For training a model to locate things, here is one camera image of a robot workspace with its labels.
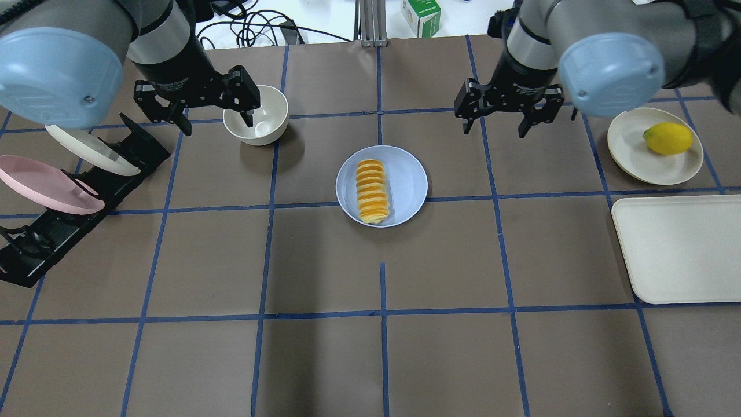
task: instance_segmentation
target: cream plate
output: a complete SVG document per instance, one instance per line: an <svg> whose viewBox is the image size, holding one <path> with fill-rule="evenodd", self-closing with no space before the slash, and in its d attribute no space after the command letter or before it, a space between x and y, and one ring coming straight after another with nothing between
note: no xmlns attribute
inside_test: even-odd
<svg viewBox="0 0 741 417"><path fill-rule="evenodd" d="M610 124L607 143L617 165L638 180L657 185L684 183L702 167L702 144L692 131L692 146L678 155L661 155L652 151L643 132L661 122L687 123L673 114L656 108L640 107L618 114Z"/></svg>
<svg viewBox="0 0 741 417"><path fill-rule="evenodd" d="M131 177L139 169L117 154L108 145L86 131L63 129L57 125L45 126L47 132L68 151L83 160L114 174Z"/></svg>

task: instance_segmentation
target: plate rim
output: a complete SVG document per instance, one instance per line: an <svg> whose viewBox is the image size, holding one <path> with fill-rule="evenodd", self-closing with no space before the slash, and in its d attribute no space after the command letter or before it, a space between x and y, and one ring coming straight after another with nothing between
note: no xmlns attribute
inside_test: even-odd
<svg viewBox="0 0 741 417"><path fill-rule="evenodd" d="M111 149L111 152L118 155L118 158L112 159L107 157L95 148L89 146L84 140L81 140L75 135L71 134L67 129L61 128L57 125L46 125L44 126L47 133L54 138L60 145L64 146L69 152L75 154L77 157L88 161L90 164L111 172L113 174L121 175L123 177L132 177L137 175L141 170L134 164L127 161L121 154ZM82 136L90 141L97 141L98 138L87 132L81 131Z"/></svg>
<svg viewBox="0 0 741 417"><path fill-rule="evenodd" d="M350 213L348 212L348 208L346 208L342 204L342 201L339 198L339 189L340 189L339 175L342 173L342 170L345 169L345 166L348 164L348 162L351 159L353 159L353 157L355 157L357 154L360 154L361 152L366 152L366 151L368 151L368 149L378 148L378 147L393 148L395 151L401 151L403 154L408 155L414 162L416 162L416 166L419 166L419 169L424 174L423 177L425 178L425 195L424 195L424 197L420 200L419 204L412 211L412 213L409 215L409 217L405 218L404 220L399 221L398 223L394 223L394 224L378 225L378 224L363 223L361 220L356 219L355 217L353 217L353 216L350 215ZM385 229L387 227L394 227L394 226L398 226L398 225L400 225L400 224L402 224L404 222L409 221L409 219L411 219L412 217L414 217L419 212L419 210L422 208L422 206L425 204L425 200L427 199L427 194L429 193L429 191L430 191L430 182L429 182L429 179L427 178L427 171L425 170L425 167L422 165L422 163L414 155L412 155L411 152L409 152L409 151L407 151L407 150L405 150L403 148L399 148L398 146L393 146L393 145L371 145L371 146L365 147L363 149L360 149L360 150L354 152L339 167L339 170L337 171L337 176L336 176L335 181L334 181L334 194L335 194L335 197L337 198L337 203L342 208L342 211L350 219L355 220L357 223L360 223L363 226L374 227L374 228L377 228L377 229Z"/></svg>
<svg viewBox="0 0 741 417"><path fill-rule="evenodd" d="M12 158L16 158L16 159L29 160L29 161L32 161L33 163L37 164L38 166L45 165L46 167L50 167L53 170L56 170L56 168L52 167L51 165L45 164L45 163L43 163L41 161L32 160L32 159L26 158L26 157L20 157L18 155L1 155L0 158L2 158L2 157L12 157ZM28 200L31 200L34 203L39 204L40 206L46 207L48 209L62 211L64 213L69 213L69 214L82 214L82 215L86 215L86 214L97 213L98 211L101 211L102 209L105 208L105 202L103 200L96 200L96 201L100 201L100 204L98 204L98 206L100 206L101 204L102 204L102 206L100 206L100 207L97 207L96 206L96 207L92 207L92 208L85 208L85 207L80 207L80 206L74 206L74 205L72 205L72 204L70 204L68 202L64 202L64 201L60 201L60 200L55 200L53 198L50 198L50 197L48 197L48 196L46 196L46 195L38 192L35 189L33 189L33 188L25 185L24 183L18 181L13 175L11 175L8 171L5 171L2 168L0 168L0 179L2 179L2 181L8 187L10 187L12 190L14 190L16 193L18 193L21 196L27 198ZM85 184L82 181L80 181L80 183L84 184L88 188L90 187L89 185Z"/></svg>
<svg viewBox="0 0 741 417"><path fill-rule="evenodd" d="M650 177L642 176L639 173L636 173L634 171L631 171L631 170L627 169L625 167L625 165L620 162L620 158L619 157L616 157L616 155L615 155L614 148L616 146L621 146L625 142L624 141L618 141L618 139L616 139L616 136L618 136L618 135L616 135L614 133L613 126L614 126L614 124L615 124L616 121L621 122L619 119L623 119L623 118L629 117L629 113L630 112L633 112L633 111L650 111L650 112L660 113L660 114L663 114L663 115L668 115L671 118L673 118L675 122L677 122L677 123L679 123L681 125L684 125L686 128L690 129L690 131L692 132L693 139L694 139L693 145L696 143L697 146L699 146L699 148L700 148L699 149L699 152L697 153L700 156L699 158L697 158L699 160L699 162L700 162L700 163L697 164L697 169L694 170L694 172L692 172L691 174L689 174L687 177L682 177L681 180L676 181L676 182L661 182L661 181L652 180ZM681 118L679 118L677 116L674 116L673 114L669 113L668 111L661 110L660 108L638 107L638 108L635 108L633 110L623 111L622 113L618 114L610 122L610 126L609 126L608 132L607 132L607 143L608 143L608 150L610 151L610 156L612 157L612 160L615 161L615 163L620 167L620 169L622 169L626 174L630 175L631 177L633 177L633 178L635 178L637 180L643 181L644 183L654 184L654 185L676 185L676 184L685 183L685 182L691 180L695 175L697 175L697 173L700 172L700 169L702 169L702 164L705 162L705 149L702 146L702 141L700 140L700 136L697 134L697 132L687 122L685 122Z"/></svg>

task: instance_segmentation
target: robotic arm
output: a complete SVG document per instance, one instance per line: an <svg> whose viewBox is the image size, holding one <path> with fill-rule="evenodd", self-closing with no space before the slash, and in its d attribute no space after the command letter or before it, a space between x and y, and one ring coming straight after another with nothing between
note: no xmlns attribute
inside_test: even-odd
<svg viewBox="0 0 741 417"><path fill-rule="evenodd" d="M0 13L4 107L44 125L90 128L107 114L128 57L146 78L133 97L151 122L190 135L185 108L218 105L252 125L259 90L241 65L223 75L213 68L194 33L192 1L74 3L23 0Z"/></svg>
<svg viewBox="0 0 741 417"><path fill-rule="evenodd" d="M561 86L551 85L558 70L575 108L588 115L615 116L660 88L704 81L741 116L741 1L635 3L525 0L498 12L488 34L506 47L494 75L485 85L469 78L455 100L464 132L495 111L523 113L520 137L553 122L563 103Z"/></svg>

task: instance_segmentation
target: white plate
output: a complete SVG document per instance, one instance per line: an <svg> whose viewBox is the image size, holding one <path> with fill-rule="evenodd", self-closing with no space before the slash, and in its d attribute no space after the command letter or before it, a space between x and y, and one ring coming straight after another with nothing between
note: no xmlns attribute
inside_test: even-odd
<svg viewBox="0 0 741 417"><path fill-rule="evenodd" d="M355 186L355 170L362 160L379 160L386 171L390 214L381 223L367 224L360 220ZM427 173L417 158L395 146L378 145L357 151L342 164L337 174L337 201L348 216L370 227L391 227L414 216L427 198Z"/></svg>
<svg viewBox="0 0 741 417"><path fill-rule="evenodd" d="M741 195L624 198L612 217L641 300L741 301Z"/></svg>
<svg viewBox="0 0 741 417"><path fill-rule="evenodd" d="M100 169L124 177L131 177L139 173L139 169L131 162L86 131L63 129L57 125L48 125L45 128L51 137L67 148L68 151Z"/></svg>
<svg viewBox="0 0 741 417"><path fill-rule="evenodd" d="M618 114L610 124L607 143L617 165L637 179L657 185L684 183L702 167L702 144L692 131L692 146L678 155L660 155L648 148L643 132L661 122L687 126L679 117L657 108L639 107Z"/></svg>

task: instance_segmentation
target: grid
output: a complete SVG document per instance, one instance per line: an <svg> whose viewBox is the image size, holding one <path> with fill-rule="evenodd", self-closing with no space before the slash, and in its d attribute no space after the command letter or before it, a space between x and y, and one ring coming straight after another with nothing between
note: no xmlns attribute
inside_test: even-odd
<svg viewBox="0 0 741 417"><path fill-rule="evenodd" d="M466 44L468 46L468 56L471 61L471 71L474 78L478 79L476 70L476 63L473 56L473 49L471 47L471 40L466 36ZM283 68L281 77L281 91L285 91L286 73L289 65L289 52L290 48L286 47L283 57ZM376 77L377 77L377 109L375 111L360 111L360 112L348 112L348 113L331 113L331 114L302 114L302 115L291 115L291 119L307 119L307 118L325 118L325 117L354 117L354 116L367 116L370 114L376 114L377 126L378 126L378 140L379 145L383 144L383 133L382 133L382 120L386 114L411 114L411 113L436 113L436 112L452 112L453 108L421 108L421 109L405 109L405 110L382 110L382 54L381 50L376 50ZM692 121L691 115L687 109L685 102L696 101L696 100L713 100L710 96L701 97L684 97L679 90L675 90L676 98L662 98L655 99L652 102L678 102L688 120L689 125L695 128ZM572 106L570 102L566 102L565 106ZM24 133L24 132L37 132L43 131L40 128L28 128L28 129L6 129L7 124L10 120L10 112L5 117L2 128L0 128L0 138L5 133ZM203 206L203 207L187 207L187 208L171 208L170 198L173 190L173 183L175 180L176 170L178 168L178 161L180 155L180 148L182 144L182 134L179 135L176 150L173 153L173 166L170 172L169 185L167 187L167 194L165 198L165 204L162 209L137 209L137 210L118 210L114 211L112 215L137 215L137 214L160 214L162 220L159 226L159 233L156 240L156 248L153 254L153 261L151 263L149 280L147 282L146 292L144 296L144 302L142 304L142 310L139 317L127 317L127 318L63 318L63 319L34 319L33 313L36 308L36 302L39 299L41 288L44 285L44 278L39 281L36 286L33 300L30 308L28 309L27 316L24 320L19 321L0 321L0 326L22 326L20 339L18 340L16 352L13 357L13 362L10 366L10 371L5 379L2 394L0 395L0 411L5 403L8 390L13 382L13 374L15 372L16 365L19 357L22 354L24 340L26 338L27 331L30 326L35 325L54 325L54 324L137 324L136 340L134 342L134 348L131 355L130 367L127 376L126 388L124 392L124 400L121 407L121 416L127 415L127 406L129 402L130 390L133 381L133 376L136 371L136 364L139 352L139 346L142 340L142 332L145 324L148 323L167 323L167 322L196 322L196 321L256 321L257 322L257 333L256 333L256 346L255 346L255 358L254 358L254 371L253 371L253 384L251 394L251 406L252 416L256 414L257 405L257 393L259 389L260 379L260 361L262 357L262 335L265 321L272 320L296 320L296 319L322 319L322 318L347 318L347 317L362 317L362 316L380 316L382 326L382 375L383 375L383 412L384 416L389 416L390 405L389 405L389 376L388 376L388 329L387 319L390 316L397 315L461 315L461 314L506 314L510 318L511 331L514 342L514 354L516 360L516 370L519 379L519 389L522 396L522 409L525 416L531 414L530 405L528 403L528 390L527 390L527 374L528 370L523 365L522 353L520 349L519 340L519 329L517 323L517 315L522 312L557 312L557 311L584 311L584 310L635 310L639 317L639 322L645 339L645 348L648 353L648 357L651 362L651 368L653 370L656 386L662 402L664 413L667 416L672 416L671 405L668 402L665 394L664 386L662 384L661 372L657 364L657 360L654 354L654 348L651 343L651 335L649 334L646 320L643 314L644 309L653 308L687 308L693 306L707 306L707 304L681 304L681 305L648 305L643 304L634 295L633 303L609 303L609 304L587 304L587 305L553 305L553 306L519 306L515 303L514 292L512 289L512 282L510 278L510 271L508 265L507 255L507 244L506 236L502 228L501 210L499 202L508 199L538 199L538 198L559 198L559 197L586 197L586 196L602 196L605 198L605 202L608 207L611 208L613 204L613 197L632 195L632 194L666 194L666 193L692 193L692 192L717 192L719 194L725 194L727 191L741 191L741 187L725 187L720 182L720 179L712 165L711 158L708 155L707 149L705 150L705 161L707 162L708 169L711 172L711 176L715 182L713 188L675 188L675 189L650 189L650 190L610 190L608 187L608 181L605 178L605 172L600 161L597 145L593 138L593 134L589 125L588 118L582 115L582 120L586 127L586 134L589 139L591 151L594 156L594 162L597 165L597 171L599 172L599 178L602 183L602 191L572 191L572 192L554 192L554 193L529 193L529 194L499 194L496 188L496 181L492 169L491 154L489 150L489 140L487 134L486 120L481 119L480 125L482 129L483 147L485 149L486 167L488 171L488 179L491 187L491 194L489 195L471 195L471 196L456 196L456 197L429 197L427 203L436 202L450 202L450 201L474 201L474 200L490 200L494 207L494 216L496 219L496 231L498 234L498 244L500 254L502 256L502 268L505 277L505 288L507 293L507 306L501 307L469 307L469 308L435 308L435 309L388 309L386 302L386 265L381 262L379 265L379 283L380 283L380 309L375 310L356 310L356 311L339 311L339 312L317 312L317 313L304 313L304 314L293 314L293 313L277 313L277 314L266 314L265 302L266 294L268 291L268 272L270 266L270 251L272 246L273 237L273 220L276 210L281 209L295 209L301 207L323 207L323 206L338 206L336 201L326 201L320 203L275 203L275 190L276 190L276 178L278 176L278 158L280 152L280 144L276 143L273 150L273 163L270 181L270 201L267 205L253 205L253 206ZM194 120L193 123L220 123L221 119L201 119ZM142 123L143 126L163 125L162 123ZM106 128L120 128L123 125L112 124L112 125L100 125L96 126L95 129L106 129ZM77 165L77 171L80 170L82 161ZM150 317L147 315L147 308L149 305L150 294L155 278L155 272L157 268L157 262L159 259L159 251L162 246L162 238L165 233L165 227L167 224L167 216L170 213L182 213L182 212L196 212L196 211L235 211L235 210L268 210L268 233L265 242L265 259L262 273L262 289L260 295L259 313L258 314L246 314L246 315L201 315L201 316L172 316L172 317ZM21 214L3 214L0 215L0 219L33 219L38 214L34 213L21 213ZM718 303L714 306L741 306L741 303Z"/></svg>

